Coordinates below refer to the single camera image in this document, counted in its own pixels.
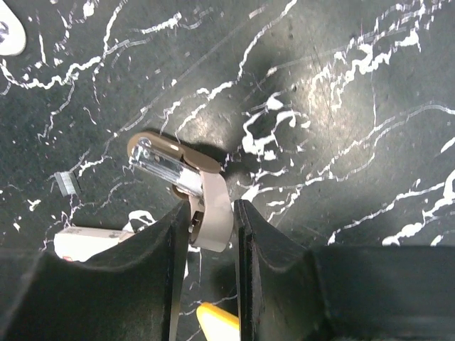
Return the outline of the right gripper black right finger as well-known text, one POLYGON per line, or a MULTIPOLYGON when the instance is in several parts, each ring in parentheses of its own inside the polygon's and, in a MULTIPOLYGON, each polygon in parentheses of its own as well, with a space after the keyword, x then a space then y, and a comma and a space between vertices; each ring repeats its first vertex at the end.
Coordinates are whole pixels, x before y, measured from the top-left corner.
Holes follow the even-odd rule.
POLYGON ((454 248, 305 249, 234 204, 242 340, 453 340, 454 248))

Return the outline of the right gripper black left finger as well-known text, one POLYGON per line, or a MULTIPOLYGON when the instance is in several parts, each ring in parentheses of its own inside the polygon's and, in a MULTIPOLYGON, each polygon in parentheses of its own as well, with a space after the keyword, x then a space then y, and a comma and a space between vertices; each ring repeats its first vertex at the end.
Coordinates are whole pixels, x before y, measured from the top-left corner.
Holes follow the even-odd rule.
POLYGON ((1 250, 2 340, 175 340, 188 204, 87 261, 1 250))

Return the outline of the grey staple strip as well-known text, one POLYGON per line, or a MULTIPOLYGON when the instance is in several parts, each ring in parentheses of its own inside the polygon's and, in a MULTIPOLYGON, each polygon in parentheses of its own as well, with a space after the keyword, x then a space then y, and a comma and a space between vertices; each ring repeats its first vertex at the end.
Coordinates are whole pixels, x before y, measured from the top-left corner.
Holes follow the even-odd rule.
POLYGON ((77 195, 78 184, 73 172, 57 172, 54 177, 63 197, 77 195))

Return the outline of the beige stapler top cover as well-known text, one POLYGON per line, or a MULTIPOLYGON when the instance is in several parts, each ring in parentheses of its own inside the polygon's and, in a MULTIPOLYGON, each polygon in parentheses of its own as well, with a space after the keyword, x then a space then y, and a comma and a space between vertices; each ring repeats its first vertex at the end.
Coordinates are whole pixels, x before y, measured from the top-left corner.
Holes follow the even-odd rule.
POLYGON ((18 17, 1 0, 1 56, 20 55, 26 47, 26 32, 18 17))

